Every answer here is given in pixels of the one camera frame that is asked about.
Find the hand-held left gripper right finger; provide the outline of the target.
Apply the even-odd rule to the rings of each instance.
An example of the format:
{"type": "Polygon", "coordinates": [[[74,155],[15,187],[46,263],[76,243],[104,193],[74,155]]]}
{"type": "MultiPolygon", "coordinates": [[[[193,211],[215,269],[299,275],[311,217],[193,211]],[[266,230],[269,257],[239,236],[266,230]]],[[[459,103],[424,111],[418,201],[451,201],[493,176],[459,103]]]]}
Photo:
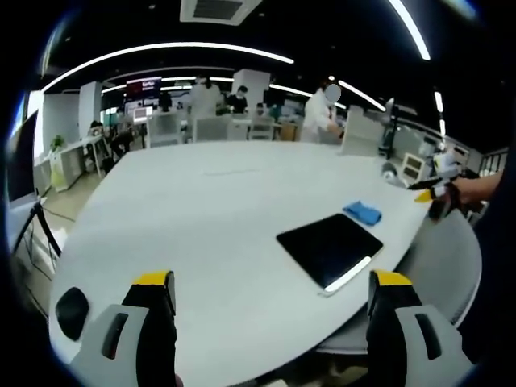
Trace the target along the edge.
{"type": "Polygon", "coordinates": [[[367,316],[370,386],[456,386],[473,367],[459,331],[400,273],[370,272],[367,316]]]}

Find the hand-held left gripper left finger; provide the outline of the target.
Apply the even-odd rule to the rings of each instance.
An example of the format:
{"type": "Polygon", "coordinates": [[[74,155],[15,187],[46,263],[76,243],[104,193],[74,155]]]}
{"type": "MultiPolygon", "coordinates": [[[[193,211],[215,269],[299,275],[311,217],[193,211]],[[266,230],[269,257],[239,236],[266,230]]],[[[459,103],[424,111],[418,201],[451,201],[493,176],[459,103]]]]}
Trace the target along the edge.
{"type": "Polygon", "coordinates": [[[175,278],[145,273],[89,326],[70,362],[84,386],[177,386],[175,278]]]}

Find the person's right hand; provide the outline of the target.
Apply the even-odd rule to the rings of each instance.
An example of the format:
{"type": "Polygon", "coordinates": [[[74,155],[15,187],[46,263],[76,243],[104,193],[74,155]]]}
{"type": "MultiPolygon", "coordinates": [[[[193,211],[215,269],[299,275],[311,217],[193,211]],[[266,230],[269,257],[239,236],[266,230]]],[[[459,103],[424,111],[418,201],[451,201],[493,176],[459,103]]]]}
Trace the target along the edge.
{"type": "Polygon", "coordinates": [[[488,202],[496,191],[501,176],[502,172],[474,179],[458,177],[453,181],[453,185],[459,191],[460,203],[467,205],[476,202],[488,202]]]}

